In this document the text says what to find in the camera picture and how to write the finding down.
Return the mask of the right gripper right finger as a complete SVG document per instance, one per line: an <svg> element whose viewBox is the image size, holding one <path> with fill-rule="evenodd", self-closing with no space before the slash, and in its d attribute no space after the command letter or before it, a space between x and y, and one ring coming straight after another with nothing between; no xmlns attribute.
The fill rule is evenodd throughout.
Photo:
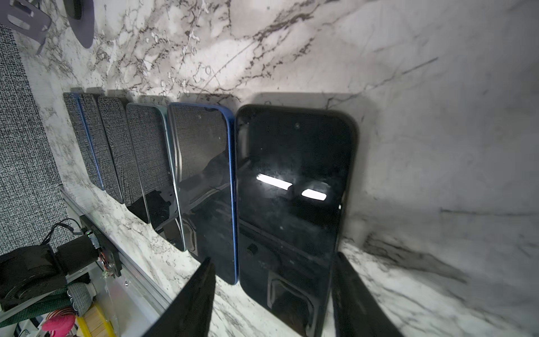
<svg viewBox="0 0 539 337"><path fill-rule="evenodd" d="M335 254L331 288L335 335L402 335L341 252Z"/></svg>

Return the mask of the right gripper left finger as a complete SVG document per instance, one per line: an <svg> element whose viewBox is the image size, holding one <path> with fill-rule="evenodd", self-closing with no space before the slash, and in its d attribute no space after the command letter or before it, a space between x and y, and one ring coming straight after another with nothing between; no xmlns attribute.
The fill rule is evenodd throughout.
<svg viewBox="0 0 539 337"><path fill-rule="evenodd" d="M216 267L206 258L145 336L208 336L216 290Z"/></svg>

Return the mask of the black textured-back phone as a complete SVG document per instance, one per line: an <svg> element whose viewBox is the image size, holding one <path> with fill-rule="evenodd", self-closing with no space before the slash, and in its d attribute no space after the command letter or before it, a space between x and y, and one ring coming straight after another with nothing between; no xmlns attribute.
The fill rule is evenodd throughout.
<svg viewBox="0 0 539 337"><path fill-rule="evenodd" d="M242 289L302 336L320 336L358 135L344 113L272 105L237 112Z"/></svg>

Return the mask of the blue-cased phone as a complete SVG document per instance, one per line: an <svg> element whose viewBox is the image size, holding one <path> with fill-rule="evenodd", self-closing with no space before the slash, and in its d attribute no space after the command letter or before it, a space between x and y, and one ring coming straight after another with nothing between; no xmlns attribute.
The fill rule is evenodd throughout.
<svg viewBox="0 0 539 337"><path fill-rule="evenodd" d="M171 103L173 182L186 250L228 284L239 280L233 113L220 105Z"/></svg>

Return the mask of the green-edged phone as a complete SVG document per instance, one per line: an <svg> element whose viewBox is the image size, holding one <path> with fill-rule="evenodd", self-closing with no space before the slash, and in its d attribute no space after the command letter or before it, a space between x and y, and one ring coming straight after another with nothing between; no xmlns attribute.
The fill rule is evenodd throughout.
<svg viewBox="0 0 539 337"><path fill-rule="evenodd" d="M166 108L129 103L126 117L148 223L168 243L185 251L171 168Z"/></svg>

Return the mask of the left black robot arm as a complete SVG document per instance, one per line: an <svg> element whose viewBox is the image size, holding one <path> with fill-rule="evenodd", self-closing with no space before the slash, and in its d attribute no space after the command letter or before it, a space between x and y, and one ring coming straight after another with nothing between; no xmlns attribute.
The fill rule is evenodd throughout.
<svg viewBox="0 0 539 337"><path fill-rule="evenodd" d="M58 247L48 244L15 249L1 256L1 309L4 311L29 299L67 285L67 276L98 259L91 239L79 237Z"/></svg>

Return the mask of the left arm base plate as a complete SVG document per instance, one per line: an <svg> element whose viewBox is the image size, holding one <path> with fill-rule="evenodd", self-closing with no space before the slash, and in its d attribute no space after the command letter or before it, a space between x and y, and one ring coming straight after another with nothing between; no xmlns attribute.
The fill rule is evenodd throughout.
<svg viewBox="0 0 539 337"><path fill-rule="evenodd" d="M99 243L98 251L105 269L115 277L120 277L122 275L122 262L119 250L88 216L82 215L80 220L83 228L90 230L97 239Z"/></svg>

